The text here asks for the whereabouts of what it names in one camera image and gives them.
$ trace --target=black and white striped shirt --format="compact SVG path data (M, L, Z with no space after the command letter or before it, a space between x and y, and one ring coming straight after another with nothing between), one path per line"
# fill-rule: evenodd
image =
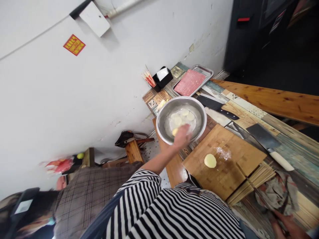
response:
M160 183L151 171L133 174L105 209L106 238L245 238L239 219L211 191L189 183L161 190Z

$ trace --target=peeled potato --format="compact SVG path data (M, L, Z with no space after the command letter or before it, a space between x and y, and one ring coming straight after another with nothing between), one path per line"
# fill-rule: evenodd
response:
M191 113L191 112L186 117L190 121L193 121L195 119L195 115L193 113Z
M182 119L181 117L175 117L174 118L174 123L176 124L176 126L180 126L182 124Z
M178 128L174 129L172 132L172 135L175 137L175 135L177 134Z
M189 111L188 110L181 110L180 112L183 116L186 116L189 114Z
M216 158L212 154L207 154L204 163L208 168L215 168L216 167Z

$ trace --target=hand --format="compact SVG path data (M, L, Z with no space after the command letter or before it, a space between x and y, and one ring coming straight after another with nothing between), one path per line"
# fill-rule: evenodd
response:
M294 221L293 216L284 216L278 211L274 210L275 215L279 218L280 221L285 225L287 231L290 236L288 238L291 239L311 239L310 236L300 228ZM273 231L275 233L276 239L285 239L286 237L283 235L282 229L276 220L270 221Z
M173 144L178 150L185 148L190 143L192 133L188 132L189 127L189 124L185 124L178 128Z

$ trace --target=patterned table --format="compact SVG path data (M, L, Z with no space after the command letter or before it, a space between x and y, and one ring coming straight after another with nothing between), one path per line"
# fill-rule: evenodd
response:
M178 95L173 92L172 86L180 80L189 68L180 62L177 63L171 70L174 79L159 93L150 90L143 100L154 114L157 116L155 109L162 100L169 100ZM207 117L207 126L201 138L190 144L186 149L180 152L182 159L198 145L198 143L208 134L208 132L218 123L230 130L243 140L249 142L259 150L266 152L265 149L246 131L246 129L256 123L262 124L269 132L271 132L281 145L275 150L279 152L294 168L294 171L289 172L294 182L297 184L299 193L298 200L300 211L295 214L296 218L301 221L305 228L310 228L319 224L319 144L306 135L286 125L284 122L276 119L267 112L250 104L246 100L238 97L232 92L220 87L212 81L209 81L202 89L201 93L212 95L222 99L227 103L222 109L230 111L237 115L240 119L230 120L222 114L205 107ZM265 162L273 162L273 168L283 171L270 156L265 159ZM246 212L246 217L250 220L255 220L255 227L262 227L266 232L273 236L270 224L263 221L263 216L260 211L256 211L258 206L254 198L249 195L242 200L243 206L249 210Z

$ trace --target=tennis ball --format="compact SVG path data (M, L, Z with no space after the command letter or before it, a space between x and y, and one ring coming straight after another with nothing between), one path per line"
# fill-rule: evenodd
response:
M84 158L84 153L79 153L76 157L77 157L78 159L82 159L82 158Z

